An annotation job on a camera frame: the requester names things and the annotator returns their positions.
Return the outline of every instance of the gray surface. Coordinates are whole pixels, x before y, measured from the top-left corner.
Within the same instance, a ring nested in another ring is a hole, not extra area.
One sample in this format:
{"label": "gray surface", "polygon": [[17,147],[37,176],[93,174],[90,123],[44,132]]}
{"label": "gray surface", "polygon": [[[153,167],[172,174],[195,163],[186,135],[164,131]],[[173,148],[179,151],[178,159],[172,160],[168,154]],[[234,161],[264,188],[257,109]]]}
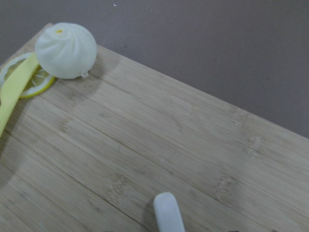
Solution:
{"label": "gray surface", "polygon": [[0,0],[0,63],[47,23],[309,138],[309,2]]}

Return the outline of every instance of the yellow plastic utensil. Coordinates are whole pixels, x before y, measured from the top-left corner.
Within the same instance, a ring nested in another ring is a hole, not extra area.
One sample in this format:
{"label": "yellow plastic utensil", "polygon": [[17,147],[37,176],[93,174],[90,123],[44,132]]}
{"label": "yellow plastic utensil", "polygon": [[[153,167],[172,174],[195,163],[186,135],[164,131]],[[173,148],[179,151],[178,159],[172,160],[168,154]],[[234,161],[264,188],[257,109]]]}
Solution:
{"label": "yellow plastic utensil", "polygon": [[0,89],[0,137],[26,84],[39,66],[35,53],[22,62]]}

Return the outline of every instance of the wood grain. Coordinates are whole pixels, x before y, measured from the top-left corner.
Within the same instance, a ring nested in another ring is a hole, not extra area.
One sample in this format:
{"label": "wood grain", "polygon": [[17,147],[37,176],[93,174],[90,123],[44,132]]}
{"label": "wood grain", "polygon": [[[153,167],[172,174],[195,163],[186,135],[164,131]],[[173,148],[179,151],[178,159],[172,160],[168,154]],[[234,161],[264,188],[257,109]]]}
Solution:
{"label": "wood grain", "polygon": [[308,139],[101,46],[88,78],[19,101],[5,130],[7,230],[157,231],[169,191],[187,231],[309,231]]}

